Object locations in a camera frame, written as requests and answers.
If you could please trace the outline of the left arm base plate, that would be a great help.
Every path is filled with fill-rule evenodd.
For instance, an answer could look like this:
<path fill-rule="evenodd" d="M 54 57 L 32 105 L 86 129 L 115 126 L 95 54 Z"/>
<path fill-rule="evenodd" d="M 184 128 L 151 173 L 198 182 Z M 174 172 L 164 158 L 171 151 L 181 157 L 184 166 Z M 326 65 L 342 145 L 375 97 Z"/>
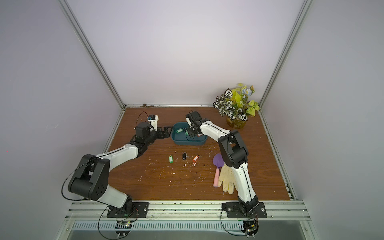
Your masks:
<path fill-rule="evenodd" d="M 149 202 L 129 202 L 122 208 L 109 206 L 107 218 L 146 218 Z"/>

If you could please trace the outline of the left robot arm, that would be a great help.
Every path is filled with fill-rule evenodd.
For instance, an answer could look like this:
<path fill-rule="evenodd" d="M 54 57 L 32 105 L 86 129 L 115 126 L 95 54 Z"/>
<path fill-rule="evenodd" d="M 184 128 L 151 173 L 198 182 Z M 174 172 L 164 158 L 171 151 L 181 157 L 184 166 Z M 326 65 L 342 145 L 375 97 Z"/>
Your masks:
<path fill-rule="evenodd" d="M 68 191 L 89 200 L 106 204 L 125 215 L 134 207 L 132 198 L 109 185 L 110 171 L 142 156 L 156 140 L 171 136 L 172 127 L 156 127 L 154 121 L 139 123 L 136 134 L 124 146 L 100 155 L 84 155 L 72 173 Z"/>

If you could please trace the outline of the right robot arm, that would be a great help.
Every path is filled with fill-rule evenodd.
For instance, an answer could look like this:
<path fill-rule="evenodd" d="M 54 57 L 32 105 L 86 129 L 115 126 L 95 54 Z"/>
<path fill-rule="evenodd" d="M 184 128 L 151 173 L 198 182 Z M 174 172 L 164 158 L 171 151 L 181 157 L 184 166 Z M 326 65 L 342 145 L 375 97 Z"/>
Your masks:
<path fill-rule="evenodd" d="M 217 141 L 225 164 L 232 170 L 237 183 L 240 210 L 250 215 L 259 205 L 248 171 L 249 151 L 237 130 L 223 129 L 194 111 L 186 115 L 188 133 L 205 135 Z"/>

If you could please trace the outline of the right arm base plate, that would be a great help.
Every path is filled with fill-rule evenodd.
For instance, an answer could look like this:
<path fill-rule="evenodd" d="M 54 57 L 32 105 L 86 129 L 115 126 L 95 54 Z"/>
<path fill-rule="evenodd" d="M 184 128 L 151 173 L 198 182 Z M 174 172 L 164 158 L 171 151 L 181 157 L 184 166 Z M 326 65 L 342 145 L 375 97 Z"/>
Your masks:
<path fill-rule="evenodd" d="M 240 202 L 226 202 L 222 203 L 222 210 L 226 213 L 226 216 L 229 219 L 266 219 L 268 217 L 267 210 L 263 202 L 259 202 L 253 207 L 242 205 Z"/>

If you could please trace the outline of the teal plastic storage box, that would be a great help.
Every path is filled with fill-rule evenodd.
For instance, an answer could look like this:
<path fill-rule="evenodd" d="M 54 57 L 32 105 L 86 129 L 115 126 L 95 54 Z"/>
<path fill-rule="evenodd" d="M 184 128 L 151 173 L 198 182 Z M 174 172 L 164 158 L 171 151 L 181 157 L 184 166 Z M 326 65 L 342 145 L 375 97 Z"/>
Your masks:
<path fill-rule="evenodd" d="M 176 145 L 180 146 L 202 146 L 208 137 L 205 135 L 190 137 L 187 132 L 188 123 L 179 122 L 174 124 L 171 138 Z M 176 133 L 178 129 L 183 129 L 181 133 Z"/>

